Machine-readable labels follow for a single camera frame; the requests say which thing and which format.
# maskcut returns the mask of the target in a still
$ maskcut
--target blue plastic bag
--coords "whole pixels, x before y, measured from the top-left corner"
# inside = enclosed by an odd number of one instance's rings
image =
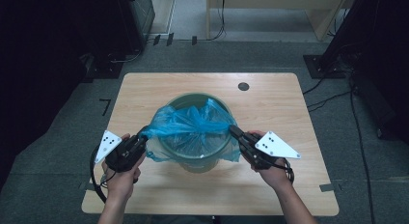
[[[163,106],[142,132],[149,138],[147,157],[190,165],[220,158],[237,162],[240,150],[229,125],[236,125],[234,118],[211,98],[199,109]]]

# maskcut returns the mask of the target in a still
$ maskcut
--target hand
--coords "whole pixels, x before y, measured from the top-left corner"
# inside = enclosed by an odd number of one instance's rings
[[[126,134],[122,139],[126,140],[129,139],[129,137],[130,135]],[[145,154],[142,154],[141,158],[135,163],[131,170],[115,175],[115,172],[103,161],[102,168],[105,172],[106,179],[109,180],[107,182],[108,196],[98,224],[123,223],[125,206],[133,192],[133,180],[141,175],[141,171],[138,167],[144,161],[144,158]]]
[[[126,134],[122,137],[122,140],[129,139],[130,135]],[[141,175],[141,171],[139,170],[139,165],[144,161],[145,154],[141,156],[138,162],[132,167],[131,170],[116,173],[108,167],[108,165],[103,161],[102,169],[105,172],[106,179],[110,179],[107,182],[108,185],[108,198],[112,198],[115,196],[118,199],[127,201],[133,192],[133,181],[134,179],[138,179]]]
[[[265,132],[262,132],[259,130],[250,130],[249,133],[255,133],[260,136],[265,135]],[[281,166],[286,166],[285,161],[282,158],[279,158],[276,161],[276,164],[281,165]],[[259,173],[262,179],[268,185],[270,185],[274,190],[277,190],[286,185],[291,185],[291,182],[289,181],[286,175],[286,171],[283,169],[279,169],[276,167],[270,167],[269,169],[266,169],[266,170],[256,170],[253,165],[252,165],[252,169],[255,172]]]

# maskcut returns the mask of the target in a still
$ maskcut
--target person's right hand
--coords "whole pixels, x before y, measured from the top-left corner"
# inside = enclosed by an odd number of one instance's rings
[[[260,136],[265,135],[265,132],[259,130],[250,130],[249,132]],[[277,159],[275,163],[281,166],[286,166],[285,161],[282,158]],[[286,175],[286,171],[283,169],[271,166],[269,169],[256,170],[253,165],[252,169],[258,172],[262,179],[275,190],[286,185],[291,185],[291,182]]]

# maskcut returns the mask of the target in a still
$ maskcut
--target green bucket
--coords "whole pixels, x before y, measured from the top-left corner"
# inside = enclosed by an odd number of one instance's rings
[[[201,108],[205,106],[209,98],[216,101],[230,115],[232,114],[229,107],[222,100],[206,93],[183,94],[169,101],[167,105],[173,106],[176,110],[190,106],[196,106],[197,108]],[[230,143],[231,138],[232,137],[228,135],[223,144],[217,146],[217,148],[214,148],[214,152],[201,156],[180,154],[171,149],[166,143],[161,141],[161,144],[163,145],[164,148],[166,148],[169,151],[169,153],[173,155],[175,159],[180,159],[180,161],[185,162],[180,163],[180,166],[183,169],[191,173],[204,173],[211,170],[217,165],[221,153],[223,152],[224,148]]]

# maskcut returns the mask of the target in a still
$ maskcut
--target power cord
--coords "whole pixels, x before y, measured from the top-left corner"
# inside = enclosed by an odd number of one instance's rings
[[[219,39],[223,34],[226,35],[226,30],[225,30],[225,3],[226,0],[222,0],[222,12],[220,12],[219,9],[217,9],[217,13],[219,14],[220,20],[222,21],[222,26],[220,27],[219,32],[217,33],[217,35],[212,38],[212,39],[197,39],[197,42],[211,42],[211,41],[215,41],[217,39]],[[147,40],[147,43],[149,42],[154,42],[155,39],[149,39]],[[167,39],[159,39],[158,41],[167,41]],[[177,39],[174,41],[178,41],[178,42],[191,42],[192,40],[188,40],[188,39]]]
[[[307,108],[312,107],[312,106],[316,106],[316,105],[319,105],[319,104],[322,103],[321,105],[317,106],[316,108],[314,108],[314,109],[312,109],[312,110],[309,110],[308,112],[313,112],[313,111],[315,111],[315,110],[317,110],[317,109],[323,107],[323,106],[325,105],[325,103],[326,103],[327,101],[331,100],[331,99],[338,98],[338,97],[342,97],[342,96],[347,95],[347,94],[349,94],[349,93],[350,93],[350,91],[347,91],[347,92],[344,92],[344,93],[341,93],[341,94],[332,96],[332,97],[330,97],[330,98],[327,98],[327,99],[325,99],[325,100],[319,101],[319,102],[317,102],[317,103],[308,105]]]
[[[358,137],[359,137],[359,146],[360,146],[360,149],[361,149],[361,157],[362,157],[362,160],[364,162],[365,174],[367,176],[370,219],[371,219],[372,224],[375,224],[375,215],[374,215],[374,212],[373,212],[372,189],[371,189],[371,186],[370,186],[369,169],[368,169],[367,159],[365,157],[361,127],[360,127],[358,117],[357,117],[357,114],[356,114],[356,111],[355,111],[355,105],[354,105],[354,100],[353,100],[353,90],[351,90],[351,92],[350,92],[350,100],[351,100],[352,114],[354,116],[355,124],[356,124],[356,127],[358,129]]]
[[[95,157],[96,157],[96,153],[98,152],[98,149],[99,149],[99,145],[97,145],[94,148],[93,153],[91,154],[91,158],[90,158],[90,174],[91,174],[91,181],[93,182],[93,186],[94,186],[94,190],[95,190],[96,194],[102,200],[102,202],[105,203],[106,202],[105,194],[103,194],[103,192],[102,192],[101,185],[96,183],[95,175],[94,175]]]

